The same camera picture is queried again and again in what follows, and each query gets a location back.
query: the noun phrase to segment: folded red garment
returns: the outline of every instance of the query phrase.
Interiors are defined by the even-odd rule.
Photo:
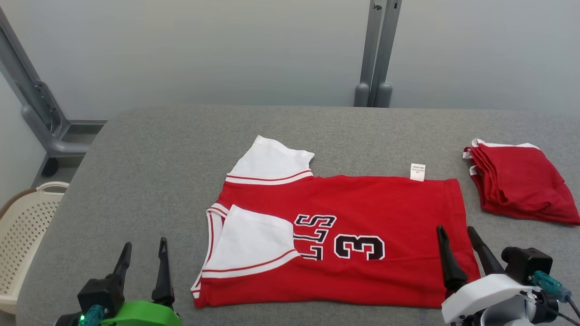
[[[474,139],[465,148],[477,168],[470,173],[481,207],[495,214],[580,226],[570,190],[544,153],[531,144],[517,146]]]

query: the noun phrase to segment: gray felt surface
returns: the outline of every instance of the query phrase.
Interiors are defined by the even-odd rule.
[[[580,229],[482,212],[461,159],[475,137],[530,142],[579,202],[579,125],[578,118],[487,110],[172,106],[123,113],[105,125],[74,176],[28,272],[17,323],[53,325],[59,315],[78,311],[77,292],[89,278],[112,271],[126,241],[133,242],[133,256],[125,297],[148,299],[164,236],[174,307],[186,325],[441,325],[440,311],[405,307],[309,302],[194,308],[189,288],[206,254],[205,209],[256,135],[314,152],[311,168],[318,176],[408,176],[413,162],[427,165],[429,179],[457,178],[468,224],[496,255],[506,246],[537,247],[554,257],[551,275],[580,294]]]

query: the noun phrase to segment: cable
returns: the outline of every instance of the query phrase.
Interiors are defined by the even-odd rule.
[[[574,304],[574,301],[572,301],[572,298],[570,296],[566,296],[566,300],[568,300],[568,303],[570,304],[570,306],[572,306],[572,309],[574,309],[576,316],[578,316],[578,318],[580,318],[580,310],[578,310],[578,307],[576,307],[576,305]]]
[[[545,309],[545,310],[547,310],[547,311],[549,311],[549,312],[551,312],[551,313],[553,313],[553,314],[555,314],[555,315],[557,315],[557,316],[559,316],[559,317],[562,317],[563,319],[566,319],[567,321],[571,322],[571,323],[572,323],[572,324],[574,324],[575,326],[580,326],[580,323],[579,323],[579,322],[577,322],[577,321],[573,320],[572,318],[570,318],[570,317],[566,316],[565,314],[563,314],[563,313],[561,313],[561,312],[559,312],[559,311],[555,311],[555,310],[554,310],[554,309],[552,309],[552,308],[548,308],[548,307],[546,307],[546,306],[542,306],[542,305],[540,305],[538,302],[536,302],[535,300],[533,300],[533,299],[529,298],[527,295],[521,295],[521,296],[522,296],[522,297],[523,297],[523,298],[524,298],[524,299],[525,299],[527,302],[533,303],[533,304],[534,304],[536,307],[540,307],[540,308],[542,308],[542,309]]]

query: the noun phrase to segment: blue connector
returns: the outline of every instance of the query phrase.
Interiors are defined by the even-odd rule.
[[[568,302],[568,298],[572,297],[572,292],[569,289],[564,288],[562,283],[542,271],[536,271],[531,282],[546,291],[547,294],[555,296],[562,303]]]
[[[102,306],[94,305],[85,315],[79,318],[79,326],[99,326],[103,320],[105,312]]]

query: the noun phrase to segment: robotic arm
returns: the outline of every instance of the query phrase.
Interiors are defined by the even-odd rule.
[[[102,279],[90,279],[78,293],[81,311],[61,316],[55,326],[183,326],[173,311],[173,286],[169,275],[167,239],[159,244],[159,272],[151,293],[153,302],[125,302],[125,273],[131,262],[131,242],[123,247],[114,271]]]
[[[549,276],[552,257],[535,248],[507,247],[502,260],[504,270],[473,227],[467,228],[469,240],[477,252],[485,277],[468,283],[443,226],[437,227],[437,239],[447,298],[441,305],[445,323],[450,326],[530,326],[550,323],[562,315],[558,301],[568,302],[580,317],[571,300],[571,292]]]

